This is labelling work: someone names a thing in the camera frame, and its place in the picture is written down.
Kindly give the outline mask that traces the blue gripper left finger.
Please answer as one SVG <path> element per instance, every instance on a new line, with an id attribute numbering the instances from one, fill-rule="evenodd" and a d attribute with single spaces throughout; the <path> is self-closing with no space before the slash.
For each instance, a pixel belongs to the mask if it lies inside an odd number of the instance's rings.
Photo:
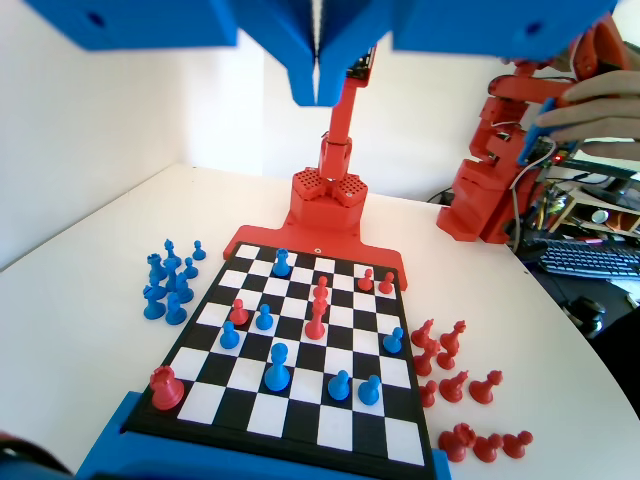
<path id="1" fill-rule="evenodd" d="M 287 70 L 293 100 L 315 106 L 316 50 L 311 1 L 225 1 L 234 43 L 243 30 Z"/>

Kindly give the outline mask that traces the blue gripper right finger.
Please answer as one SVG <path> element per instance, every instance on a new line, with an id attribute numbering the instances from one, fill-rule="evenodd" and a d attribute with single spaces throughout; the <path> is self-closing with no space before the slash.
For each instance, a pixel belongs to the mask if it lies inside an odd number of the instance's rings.
<path id="1" fill-rule="evenodd" d="M 335 106 L 346 72 L 394 28 L 407 1 L 322 1 L 318 105 Z"/>

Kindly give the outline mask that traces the person's hand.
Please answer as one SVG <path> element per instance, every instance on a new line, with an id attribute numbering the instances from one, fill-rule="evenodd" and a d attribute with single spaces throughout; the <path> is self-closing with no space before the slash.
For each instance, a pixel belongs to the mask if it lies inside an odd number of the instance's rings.
<path id="1" fill-rule="evenodd" d="M 639 73 L 618 70 L 582 81 L 564 92 L 565 107 L 540 115 L 558 143 L 581 141 L 591 156 L 639 159 Z"/>

